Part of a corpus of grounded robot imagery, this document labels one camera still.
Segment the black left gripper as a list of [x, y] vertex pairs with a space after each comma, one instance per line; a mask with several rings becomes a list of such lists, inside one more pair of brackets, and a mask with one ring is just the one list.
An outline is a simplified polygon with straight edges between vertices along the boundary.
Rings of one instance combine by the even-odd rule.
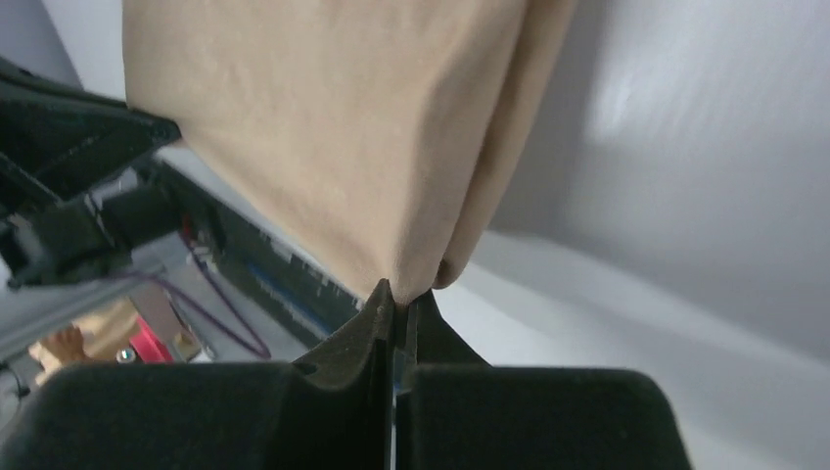
[[[177, 141], [175, 122], [1, 62], [1, 205], [70, 201]], [[136, 183], [84, 196], [1, 229], [10, 289], [136, 275], [135, 251], [168, 235], [221, 248], [216, 200], [168, 164], [144, 164]]]

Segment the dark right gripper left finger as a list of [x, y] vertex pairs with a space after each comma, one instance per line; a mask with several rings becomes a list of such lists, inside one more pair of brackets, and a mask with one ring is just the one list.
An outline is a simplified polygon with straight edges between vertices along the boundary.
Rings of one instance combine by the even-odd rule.
[[5, 469], [386, 469], [395, 305], [363, 309], [294, 362], [87, 364], [35, 394]]

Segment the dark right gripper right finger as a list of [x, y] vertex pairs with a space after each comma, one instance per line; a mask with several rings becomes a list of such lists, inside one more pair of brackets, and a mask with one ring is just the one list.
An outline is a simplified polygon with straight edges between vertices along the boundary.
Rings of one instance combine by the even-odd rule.
[[424, 294], [406, 312], [400, 469], [687, 469], [669, 400], [630, 369], [487, 363]]

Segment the beige t shirt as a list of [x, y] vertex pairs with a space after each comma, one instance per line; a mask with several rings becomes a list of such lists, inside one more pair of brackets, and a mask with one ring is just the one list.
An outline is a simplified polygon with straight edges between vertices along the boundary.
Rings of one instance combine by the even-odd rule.
[[572, 1], [126, 1], [128, 104], [353, 293], [455, 281], [525, 148]]

